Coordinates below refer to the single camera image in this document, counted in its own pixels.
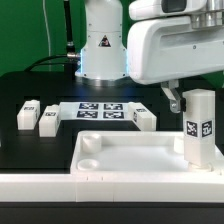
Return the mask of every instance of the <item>white rectangular prism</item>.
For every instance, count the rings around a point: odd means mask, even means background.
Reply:
[[[40,101],[26,101],[17,115],[19,130],[33,130],[40,116]]]
[[[60,107],[48,106],[39,122],[40,137],[55,137],[61,122]]]
[[[141,131],[155,131],[157,117],[142,103],[128,103],[128,117]]]
[[[215,159],[215,92],[197,89],[183,97],[187,103],[183,117],[185,160],[203,166]]]

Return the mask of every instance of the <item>green background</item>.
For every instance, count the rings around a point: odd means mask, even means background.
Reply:
[[[0,76],[6,72],[22,71],[38,59],[48,56],[47,34],[42,0],[0,0]],[[123,43],[127,44],[132,21],[128,16],[131,0],[121,0],[124,11]],[[46,0],[52,54],[65,53],[66,36],[63,0]],[[71,0],[73,34],[77,50],[85,44],[84,0]],[[53,67],[62,70],[61,66]],[[206,75],[216,87],[224,82],[223,72]]]

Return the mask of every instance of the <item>white plastic block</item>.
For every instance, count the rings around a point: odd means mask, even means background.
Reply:
[[[192,90],[183,93],[187,111],[183,117],[184,157],[197,166],[215,159],[215,92]]]
[[[55,137],[61,122],[60,107],[48,106],[39,122],[40,137]]]
[[[26,101],[17,115],[19,130],[33,130],[40,116],[40,101]]]
[[[141,103],[128,103],[128,117],[141,131],[155,131],[157,117]]]

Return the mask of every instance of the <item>black table surface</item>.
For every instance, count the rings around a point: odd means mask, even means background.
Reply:
[[[180,80],[180,91],[213,89],[203,78]],[[62,121],[56,138],[40,138],[39,127],[18,131],[17,114],[27,100],[141,102],[157,116],[158,131],[181,131],[159,84],[117,87],[76,83],[60,72],[12,72],[0,78],[0,173],[69,173],[77,134],[83,130],[139,131],[132,121]],[[224,151],[224,91],[216,90],[216,145]],[[0,223],[222,223],[223,204],[195,203],[0,203]]]

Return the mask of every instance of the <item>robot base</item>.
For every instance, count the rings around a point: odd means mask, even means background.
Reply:
[[[79,83],[91,86],[120,86],[133,82],[129,76],[125,76],[124,78],[115,80],[89,79],[84,76],[76,76],[75,79]]]

